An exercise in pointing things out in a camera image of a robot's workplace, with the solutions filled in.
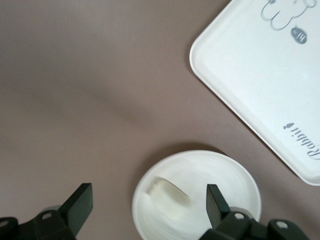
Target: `white tray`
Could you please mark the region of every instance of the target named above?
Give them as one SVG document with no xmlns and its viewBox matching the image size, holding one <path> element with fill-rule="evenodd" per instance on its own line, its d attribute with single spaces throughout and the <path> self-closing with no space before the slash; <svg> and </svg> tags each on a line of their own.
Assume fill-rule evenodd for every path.
<svg viewBox="0 0 320 240">
<path fill-rule="evenodd" d="M 194 73 L 310 185 L 320 185 L 319 29 L 315 0 L 232 0 L 190 51 Z"/>
</svg>

